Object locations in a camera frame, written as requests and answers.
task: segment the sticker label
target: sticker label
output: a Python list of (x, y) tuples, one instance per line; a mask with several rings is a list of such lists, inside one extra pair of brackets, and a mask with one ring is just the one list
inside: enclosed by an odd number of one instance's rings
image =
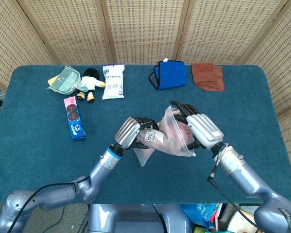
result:
[(145, 141), (154, 142), (156, 138), (156, 132), (147, 132), (145, 135)]
[(164, 134), (160, 131), (157, 132), (156, 138), (161, 142), (164, 143)]

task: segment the blue biscuit package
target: blue biscuit package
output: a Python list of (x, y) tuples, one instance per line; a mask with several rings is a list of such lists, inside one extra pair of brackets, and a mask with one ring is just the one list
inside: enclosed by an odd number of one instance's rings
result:
[(75, 96), (64, 99), (68, 116), (68, 125), (71, 132), (72, 139), (78, 140), (86, 138), (86, 133), (83, 127), (83, 121), (80, 112), (77, 108)]

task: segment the white snack packet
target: white snack packet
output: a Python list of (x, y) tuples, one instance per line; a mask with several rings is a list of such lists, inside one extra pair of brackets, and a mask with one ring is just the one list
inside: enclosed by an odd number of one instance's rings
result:
[(125, 65), (106, 65), (103, 66), (105, 77), (105, 89), (102, 100), (124, 98), (123, 95), (123, 71)]

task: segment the blue cloth bag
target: blue cloth bag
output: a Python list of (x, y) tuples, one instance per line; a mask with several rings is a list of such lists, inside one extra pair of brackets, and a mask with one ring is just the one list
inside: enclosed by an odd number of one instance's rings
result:
[(149, 75), (149, 81), (155, 89), (168, 89), (188, 83), (184, 62), (160, 61)]

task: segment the plastic bag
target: plastic bag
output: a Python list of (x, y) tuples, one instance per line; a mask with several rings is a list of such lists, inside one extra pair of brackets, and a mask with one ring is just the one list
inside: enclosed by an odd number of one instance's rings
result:
[(144, 166), (154, 150), (177, 156), (196, 156), (189, 151), (187, 144), (193, 142), (193, 134), (184, 123), (177, 122), (173, 115), (180, 111), (169, 106), (164, 117), (158, 124), (159, 131), (154, 129), (141, 130), (137, 136), (138, 142), (143, 143), (149, 149), (134, 148), (141, 166)]
[(123, 95), (123, 71), (125, 65), (103, 66), (105, 77), (105, 89), (102, 100), (124, 98)]

